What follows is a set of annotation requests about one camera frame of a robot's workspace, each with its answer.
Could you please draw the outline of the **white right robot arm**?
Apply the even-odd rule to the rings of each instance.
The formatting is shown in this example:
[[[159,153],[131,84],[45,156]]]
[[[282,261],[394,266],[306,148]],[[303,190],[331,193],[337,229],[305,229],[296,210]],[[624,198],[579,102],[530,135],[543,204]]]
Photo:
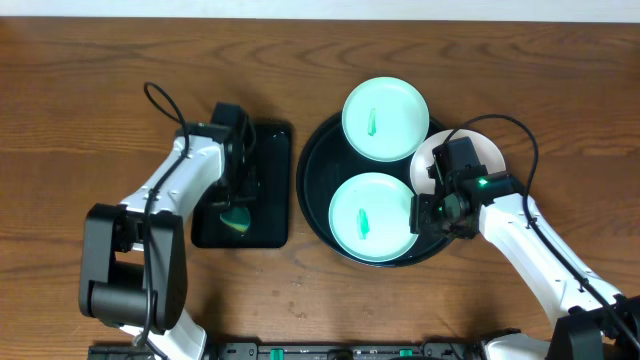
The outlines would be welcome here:
[[[480,343],[483,359],[636,359],[639,300],[589,268],[506,172],[468,172],[451,187],[411,200],[410,229],[419,235],[481,235],[524,280],[553,329],[542,341],[506,332]]]

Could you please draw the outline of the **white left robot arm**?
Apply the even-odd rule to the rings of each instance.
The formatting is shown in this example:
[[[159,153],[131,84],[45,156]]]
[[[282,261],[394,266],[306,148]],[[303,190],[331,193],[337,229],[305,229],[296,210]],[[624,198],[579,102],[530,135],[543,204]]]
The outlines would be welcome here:
[[[167,159],[118,205],[95,204],[84,225],[79,308],[133,337],[92,346],[91,359],[200,359],[207,335],[185,309],[184,223],[213,186],[253,152],[255,127],[189,124]]]

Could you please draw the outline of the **white plate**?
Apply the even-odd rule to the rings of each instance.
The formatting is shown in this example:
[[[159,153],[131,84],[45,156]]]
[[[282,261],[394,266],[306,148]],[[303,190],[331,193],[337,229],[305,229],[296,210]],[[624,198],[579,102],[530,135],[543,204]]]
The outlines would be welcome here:
[[[434,164],[432,150],[443,143],[450,133],[451,130],[443,130],[428,136],[414,153],[409,174],[416,194],[433,195],[435,193],[436,182],[428,176],[428,168]],[[487,167],[490,174],[506,170],[506,163],[499,148],[489,138],[478,132],[462,129],[454,134],[452,140],[464,137],[472,141],[480,163]]]

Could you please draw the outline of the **green yellow sponge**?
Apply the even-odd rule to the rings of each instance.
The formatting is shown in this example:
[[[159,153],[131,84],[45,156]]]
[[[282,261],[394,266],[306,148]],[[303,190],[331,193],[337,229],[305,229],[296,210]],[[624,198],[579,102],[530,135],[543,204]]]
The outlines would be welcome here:
[[[220,221],[239,233],[246,233],[251,225],[251,214],[248,208],[232,207],[219,215]]]

